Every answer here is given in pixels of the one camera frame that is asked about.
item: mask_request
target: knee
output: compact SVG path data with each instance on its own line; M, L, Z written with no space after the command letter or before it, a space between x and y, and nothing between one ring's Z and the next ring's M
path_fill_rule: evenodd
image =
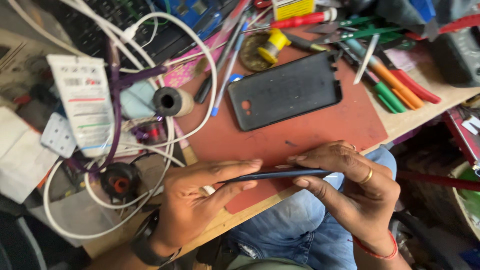
M373 162L384 165L392 171L392 179L395 180L396 177L396 160L392 153L383 147L368 153L365 155L366 158L370 159Z

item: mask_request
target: yellow box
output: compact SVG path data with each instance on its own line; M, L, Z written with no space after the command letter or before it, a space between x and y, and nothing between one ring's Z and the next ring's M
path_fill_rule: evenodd
M276 21L286 20L294 16L310 14L315 9L314 0L272 1Z

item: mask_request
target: barcode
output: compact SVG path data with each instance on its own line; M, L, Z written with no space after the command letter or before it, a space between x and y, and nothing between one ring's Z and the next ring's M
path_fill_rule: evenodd
M65 79L66 86L80 86L82 85L82 80L79 78L67 78Z

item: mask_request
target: red thread bracelet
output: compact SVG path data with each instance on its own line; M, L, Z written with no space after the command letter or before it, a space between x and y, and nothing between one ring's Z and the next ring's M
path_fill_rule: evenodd
M365 251L367 254L369 254L370 256L373 256L375 258L379 258L379 259L384 259L384 260L390 260L390 259L393 259L397 253L398 253L398 245L395 241L395 237L393 236L392 232L391 231L388 231L390 233L390 238L392 238L392 241L394 243L394 250L392 252L392 254L388 255L388 256L380 256L374 252L372 252L369 248L367 248L366 246L364 246L360 240L354 236L352 234L352 239L353 239L353 242L356 243L361 249L363 249L363 251Z

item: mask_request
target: red work mat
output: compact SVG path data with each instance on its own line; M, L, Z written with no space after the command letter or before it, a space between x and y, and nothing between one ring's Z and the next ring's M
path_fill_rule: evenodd
M303 29L290 32L310 40L316 36L304 33ZM278 64L307 55L309 53L285 47L280 52ZM240 62L236 63L233 73L252 74ZM220 75L218 88L223 80L223 70ZM285 164L288 156L298 155L329 141L347 140L362 151L386 139L388 135L365 87L362 83L352 84L355 73L343 60L338 63L336 77L341 81L343 91L343 100L339 104L250 132L240 131L226 91L218 115L210 117L200 131L188 138L197 158L202 161L262 158L265 166L275 166ZM195 95L205 78L205 75L199 76L180 88ZM203 105L196 104L190 114L177 118L184 133L201 123L209 100L210 95ZM235 214L290 186L290 179L259 180L256 188L242 192L226 208Z

